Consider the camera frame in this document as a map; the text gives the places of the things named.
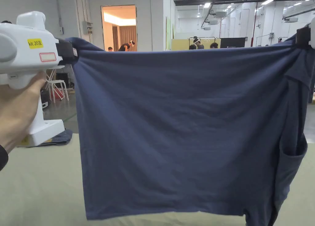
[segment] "floor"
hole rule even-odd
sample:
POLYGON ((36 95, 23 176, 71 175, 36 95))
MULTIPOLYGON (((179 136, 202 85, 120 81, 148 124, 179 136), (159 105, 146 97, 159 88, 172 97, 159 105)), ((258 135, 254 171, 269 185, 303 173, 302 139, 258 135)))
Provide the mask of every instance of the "floor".
POLYGON ((69 94, 69 101, 56 100, 56 104, 51 103, 43 112, 45 120, 62 119, 66 129, 79 133, 76 97, 74 94, 69 94))
MULTIPOLYGON (((69 94, 69 101, 57 100, 44 109, 44 119, 62 119, 66 129, 79 133, 75 95, 69 94)), ((315 105, 307 107, 304 134, 308 143, 315 143, 315 105)))

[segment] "white pillar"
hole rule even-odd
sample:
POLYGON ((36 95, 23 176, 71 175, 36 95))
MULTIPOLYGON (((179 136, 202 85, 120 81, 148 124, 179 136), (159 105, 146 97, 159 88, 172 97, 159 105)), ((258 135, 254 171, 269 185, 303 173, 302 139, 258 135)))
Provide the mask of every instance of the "white pillar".
POLYGON ((265 10, 265 19, 263 24, 263 35, 274 33, 273 39, 269 36, 262 37, 261 45, 270 45, 278 43, 278 37, 281 36, 282 16, 285 2, 275 2, 267 5, 265 10))

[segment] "blue cloth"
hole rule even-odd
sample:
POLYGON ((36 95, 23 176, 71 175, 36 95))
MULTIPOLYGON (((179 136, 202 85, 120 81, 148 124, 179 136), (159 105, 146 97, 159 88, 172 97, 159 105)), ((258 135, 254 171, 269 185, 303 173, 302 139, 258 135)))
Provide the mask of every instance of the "blue cloth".
POLYGON ((89 220, 160 212, 272 225, 305 155, 315 50, 105 52, 71 38, 89 220))

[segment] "red object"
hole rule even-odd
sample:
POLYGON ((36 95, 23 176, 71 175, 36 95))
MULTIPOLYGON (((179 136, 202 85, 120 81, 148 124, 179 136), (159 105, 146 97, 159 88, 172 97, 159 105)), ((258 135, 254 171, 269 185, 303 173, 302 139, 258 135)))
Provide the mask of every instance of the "red object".
POLYGON ((258 6, 258 2, 256 3, 255 20, 254 20, 254 30, 253 30, 253 37, 252 37, 252 41, 251 41, 251 43, 250 43, 250 47, 253 47, 253 43, 254 43, 254 33, 255 33, 255 24, 256 24, 256 15, 257 15, 257 6, 258 6))
POLYGON ((56 98, 56 99, 60 99, 60 97, 58 96, 58 94, 61 96, 61 98, 63 98, 62 92, 61 92, 60 90, 54 89, 54 90, 51 91, 51 93, 50 93, 51 99, 54 98, 54 97, 53 97, 53 92, 55 92, 55 98, 56 98))

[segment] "finger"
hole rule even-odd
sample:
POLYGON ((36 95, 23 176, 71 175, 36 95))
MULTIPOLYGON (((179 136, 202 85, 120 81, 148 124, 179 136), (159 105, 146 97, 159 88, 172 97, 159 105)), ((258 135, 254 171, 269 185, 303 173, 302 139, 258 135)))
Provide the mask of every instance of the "finger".
POLYGON ((28 89, 33 91, 40 91, 46 82, 46 73, 41 71, 36 74, 28 84, 28 89))

